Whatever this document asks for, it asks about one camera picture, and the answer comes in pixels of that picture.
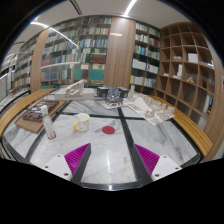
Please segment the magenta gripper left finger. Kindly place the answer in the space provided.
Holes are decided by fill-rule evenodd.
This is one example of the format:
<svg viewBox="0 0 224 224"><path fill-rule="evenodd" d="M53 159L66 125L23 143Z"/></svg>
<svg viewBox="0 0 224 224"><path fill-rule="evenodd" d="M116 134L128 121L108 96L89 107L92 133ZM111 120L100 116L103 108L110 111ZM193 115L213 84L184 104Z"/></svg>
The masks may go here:
<svg viewBox="0 0 224 224"><path fill-rule="evenodd" d="M70 182L80 182L90 155L91 144L87 143L66 155L55 155L43 169Z"/></svg>

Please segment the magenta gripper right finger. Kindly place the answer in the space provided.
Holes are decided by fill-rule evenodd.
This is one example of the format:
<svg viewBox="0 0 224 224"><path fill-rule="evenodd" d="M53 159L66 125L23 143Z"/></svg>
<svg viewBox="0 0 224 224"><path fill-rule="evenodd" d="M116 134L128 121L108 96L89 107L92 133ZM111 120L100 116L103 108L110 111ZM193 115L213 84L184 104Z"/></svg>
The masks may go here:
<svg viewBox="0 0 224 224"><path fill-rule="evenodd" d="M181 167L168 155L157 155L154 152L135 144L143 166L153 181L164 178L181 170Z"/></svg>

